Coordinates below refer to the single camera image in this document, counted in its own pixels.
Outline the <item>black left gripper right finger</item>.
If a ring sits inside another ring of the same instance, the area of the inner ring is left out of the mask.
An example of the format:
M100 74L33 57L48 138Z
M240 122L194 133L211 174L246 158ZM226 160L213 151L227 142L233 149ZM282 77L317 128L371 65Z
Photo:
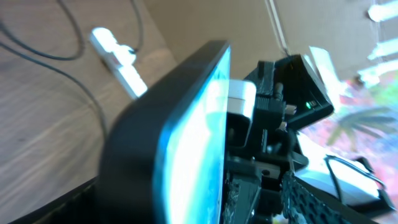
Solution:
M286 172L281 182L282 214L289 223L372 224L374 221Z

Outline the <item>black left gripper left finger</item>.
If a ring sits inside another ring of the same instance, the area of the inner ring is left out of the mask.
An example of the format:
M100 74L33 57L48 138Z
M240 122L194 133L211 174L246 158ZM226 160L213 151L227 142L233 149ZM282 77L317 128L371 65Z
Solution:
M101 223L95 200L96 177L11 224L89 224Z

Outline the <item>blue Galaxy smartphone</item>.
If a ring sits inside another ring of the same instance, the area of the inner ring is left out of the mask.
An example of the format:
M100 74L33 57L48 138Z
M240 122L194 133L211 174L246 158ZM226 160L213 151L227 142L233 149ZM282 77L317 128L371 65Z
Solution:
M117 118L96 183L102 223L218 223L231 49L212 40Z

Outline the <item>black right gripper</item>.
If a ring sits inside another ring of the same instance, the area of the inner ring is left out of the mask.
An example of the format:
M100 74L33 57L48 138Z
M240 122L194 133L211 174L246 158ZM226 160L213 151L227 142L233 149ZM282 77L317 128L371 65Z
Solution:
M245 147L226 145L222 224L253 224L256 215L282 213L281 182L292 169L292 131L281 93L256 94Z

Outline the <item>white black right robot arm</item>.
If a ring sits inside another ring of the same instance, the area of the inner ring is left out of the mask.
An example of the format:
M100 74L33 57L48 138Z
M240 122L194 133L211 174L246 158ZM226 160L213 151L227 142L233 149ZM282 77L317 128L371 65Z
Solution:
M366 158L302 134L335 112L328 86L302 55L229 81L222 223L373 223L396 210Z

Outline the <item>white power strip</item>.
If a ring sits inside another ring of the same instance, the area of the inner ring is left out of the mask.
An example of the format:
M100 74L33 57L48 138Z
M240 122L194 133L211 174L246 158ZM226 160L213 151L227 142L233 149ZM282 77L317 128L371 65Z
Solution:
M134 67L134 64L115 68L108 62L106 56L111 49L116 44L122 45L109 29L104 27L94 28L91 31L89 41L101 60L133 100L138 99L147 91L147 85Z

